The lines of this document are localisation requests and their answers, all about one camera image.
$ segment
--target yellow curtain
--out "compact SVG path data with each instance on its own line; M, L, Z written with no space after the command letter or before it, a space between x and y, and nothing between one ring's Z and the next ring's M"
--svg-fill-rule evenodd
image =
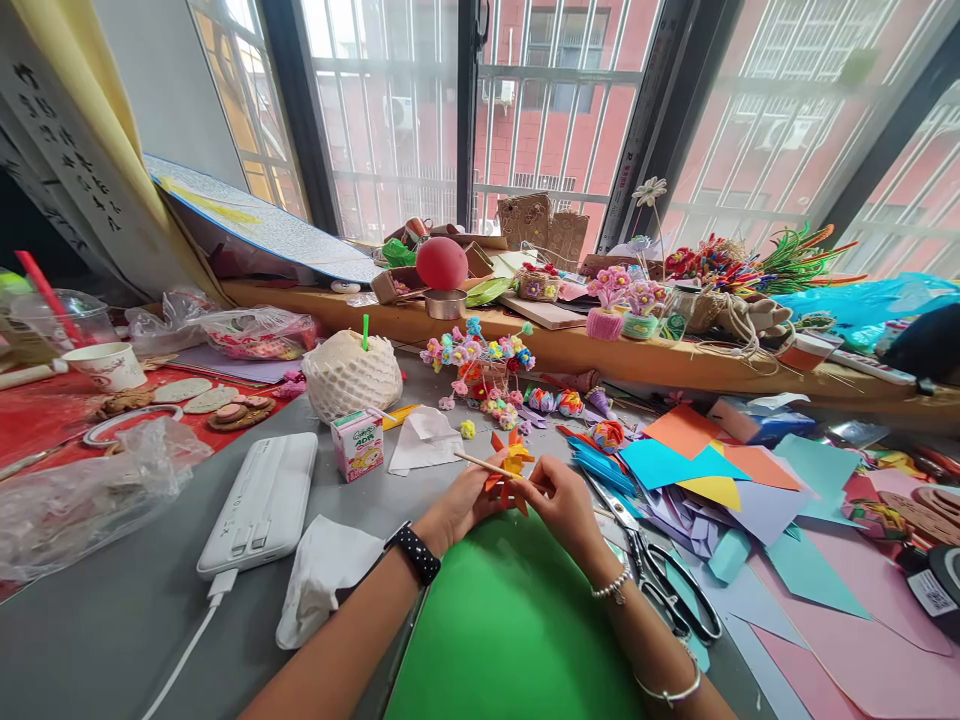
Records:
M185 275L211 299L223 294L203 255L165 206L141 159L140 139L120 73L90 0L9 0L33 44L75 103L126 190L156 232L138 237L150 249L169 252ZM158 242L166 248L155 248Z

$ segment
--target paper cup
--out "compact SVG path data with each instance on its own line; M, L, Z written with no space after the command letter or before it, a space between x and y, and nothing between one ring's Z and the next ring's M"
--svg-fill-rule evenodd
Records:
M147 381L130 343L90 345L71 350L63 359L71 368L93 380L102 392L129 390Z

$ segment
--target pink flower pot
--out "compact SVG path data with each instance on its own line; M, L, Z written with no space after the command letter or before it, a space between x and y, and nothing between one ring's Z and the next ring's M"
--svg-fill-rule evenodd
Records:
M623 315L616 310L593 308L587 315L587 335L597 340L613 342L623 330Z

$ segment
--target gray table surface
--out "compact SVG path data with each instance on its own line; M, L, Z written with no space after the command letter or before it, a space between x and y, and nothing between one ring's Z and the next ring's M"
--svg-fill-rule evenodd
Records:
M399 360L410 378L401 405L436 406L450 392L448 372L434 375L414 355L399 353ZM449 413L454 427L467 418L478 433L466 451L487 457L489 420L462 405ZM553 427L558 422L534 430L527 441L534 455L569 458ZM139 718L205 613L208 585L197 576L197 559L247 449L262 438L307 431L320 439L307 523L323 513L387 537L402 521L418 518L462 468L440 465L401 478L384 466L346 485L329 430L306 397L299 398L194 468L180 498L154 522L0 605L0 716ZM387 464L398 434L385 434ZM155 717L234 718L291 657L277 647L274 633L292 562L290 556L237 578ZM408 624L398 634L355 717L379 717L409 631ZM737 717L775 717L727 636L710 655L709 676Z

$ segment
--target orange pinwheel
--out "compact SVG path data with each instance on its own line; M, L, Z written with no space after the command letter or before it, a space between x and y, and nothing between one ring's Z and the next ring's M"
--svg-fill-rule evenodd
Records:
M520 437L520 431L514 428L510 431L509 445L504 445L503 440L497 437L496 433L491 433L490 443L493 445L493 449L496 452L500 452L504 447L508 450L508 455L503 459L503 462L500 464L500 467L503 468L504 472L509 473L510 475L523 475L523 464L528 462L533 462L535 458L533 455L530 455L527 448L523 445L523 439ZM498 482L504 480L503 475L497 473L492 474L487 478L487 482L484 485L484 491L490 492L496 486ZM510 499L510 488L507 483L503 483L503 487L500 490L500 502L503 504L503 507L506 508L508 501ZM525 516L529 517L529 512L527 511L527 504L524 502L523 498L519 495L514 496L514 504L516 504L517 509L522 512Z

